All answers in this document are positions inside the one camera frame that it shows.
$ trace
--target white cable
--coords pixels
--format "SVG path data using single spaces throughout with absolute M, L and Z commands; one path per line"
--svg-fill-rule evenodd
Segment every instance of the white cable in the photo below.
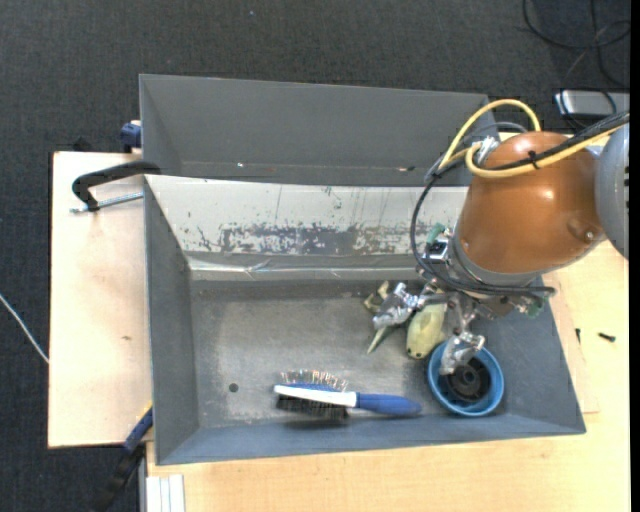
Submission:
M 44 353 L 44 351 L 40 348 L 40 345 L 38 345 L 38 342 L 33 337 L 33 335 L 29 332 L 29 329 L 27 329 L 27 326 L 23 322 L 22 318 L 20 318 L 20 315 L 16 312 L 15 309 L 11 307 L 11 305 L 7 302 L 7 300 L 2 296 L 1 293 L 0 293 L 0 302 L 4 304 L 4 306 L 9 310 L 9 313 L 11 313 L 13 317 L 16 319 L 16 321 L 20 324 L 20 327 L 22 327 L 22 330 L 27 335 L 27 338 L 29 338 L 29 341 L 31 342 L 31 344 L 38 351 L 38 354 L 40 354 L 40 357 L 42 357 L 42 359 L 44 359 L 44 361 L 47 364 L 49 364 L 49 358 Z

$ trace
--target brush bristles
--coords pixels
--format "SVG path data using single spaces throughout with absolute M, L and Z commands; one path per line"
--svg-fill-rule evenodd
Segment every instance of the brush bristles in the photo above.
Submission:
M 303 413 L 334 421 L 344 420 L 348 415 L 347 409 L 341 405 L 327 404 L 285 395 L 278 395 L 276 407 L 283 411 Z
M 280 374 L 283 384 L 318 384 L 327 386 L 333 391 L 344 391 L 347 381 L 335 375 L 318 370 L 292 370 Z

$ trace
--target wooden board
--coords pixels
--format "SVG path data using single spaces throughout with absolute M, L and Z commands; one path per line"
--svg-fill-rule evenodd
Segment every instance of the wooden board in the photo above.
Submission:
M 73 180 L 138 155 L 53 157 L 49 446 L 121 443 L 151 400 L 142 201 L 73 214 Z M 130 178 L 98 199 L 141 190 Z

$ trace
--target black carpet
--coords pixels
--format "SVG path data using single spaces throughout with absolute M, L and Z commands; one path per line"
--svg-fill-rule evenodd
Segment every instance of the black carpet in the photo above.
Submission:
M 630 0 L 527 4 L 564 45 L 629 29 Z M 0 293 L 46 349 L 49 155 L 78 137 L 119 151 L 120 127 L 139 116 L 139 73 L 516 97 L 549 130 L 569 129 L 558 89 L 629 86 L 629 35 L 565 48 L 523 14 L 515 0 L 0 0 Z M 526 123 L 514 115 L 498 117 Z M 0 307 L 2 511 L 86 510 L 117 459 L 114 447 L 47 450 L 47 385 L 47 366 Z M 113 510 L 136 499 L 134 485 Z

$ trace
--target yellow cable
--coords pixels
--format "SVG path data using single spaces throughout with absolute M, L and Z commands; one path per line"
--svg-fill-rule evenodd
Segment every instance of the yellow cable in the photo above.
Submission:
M 620 127 L 618 126 L 616 128 L 612 128 L 605 132 L 599 133 L 598 135 L 591 137 L 589 139 L 585 139 L 582 142 L 579 142 L 578 144 L 576 144 L 575 146 L 568 147 L 567 149 L 560 151 L 555 155 L 551 155 L 546 158 L 541 158 L 540 160 L 536 160 L 536 166 L 538 169 L 541 169 L 548 165 L 552 165 L 560 160 L 563 160 L 564 158 L 567 158 L 568 156 L 571 156 L 577 153 L 578 151 L 580 151 L 581 149 L 584 149 L 587 146 L 593 144 L 595 141 L 603 137 L 606 137 L 607 135 L 610 135 L 611 133 L 615 132 L 618 128 Z M 465 165 L 476 176 L 480 176 L 482 178 L 494 178 L 494 179 L 510 178 L 512 176 L 519 176 L 520 174 L 526 174 L 528 172 L 536 170 L 536 166 L 534 166 L 533 164 L 524 164 L 517 167 L 511 167 L 511 168 L 501 169 L 496 171 L 491 171 L 489 169 L 482 169 L 481 167 L 478 167 L 473 162 L 473 156 L 478 151 L 478 149 L 480 149 L 480 146 L 481 146 L 480 143 L 474 144 L 469 148 L 469 150 L 464 155 Z
M 438 169 L 441 169 L 446 164 L 448 164 L 449 162 L 454 160 L 451 157 L 451 154 L 458 147 L 458 144 L 460 144 L 460 141 L 462 140 L 462 137 L 464 137 L 464 134 L 467 132 L 469 127 L 473 123 L 475 123 L 481 115 L 485 114 L 489 110 L 493 110 L 494 108 L 501 107 L 503 105 L 511 105 L 511 106 L 515 106 L 515 107 L 520 107 L 522 110 L 525 111 L 525 113 L 531 119 L 531 123 L 533 124 L 534 131 L 536 131 L 536 132 L 540 131 L 540 122 L 538 121 L 538 118 L 536 117 L 535 112 L 533 110 L 531 110 L 531 108 L 528 105 L 526 105 L 525 103 L 523 103 L 523 102 L 521 102 L 519 100 L 510 100 L 510 99 L 492 101 L 491 103 L 489 103 L 489 104 L 485 105 L 484 107 L 480 108 L 479 110 L 477 110 L 476 113 L 473 114 L 467 120 L 466 123 L 464 123 L 462 128 L 460 128 L 460 131 L 458 132 L 458 134 L 454 137 L 453 141 L 451 142 L 451 145 L 449 146 L 449 149 L 447 149 L 446 153 L 442 157 L 442 162 L 440 162 L 440 165 L 438 166 Z
M 454 162 L 455 160 L 459 160 L 460 158 L 464 158 L 464 156 L 467 154 L 467 152 L 470 150 L 471 148 L 464 148 L 461 149 L 460 151 L 458 151 L 455 155 L 453 155 L 452 157 L 449 157 L 449 162 Z

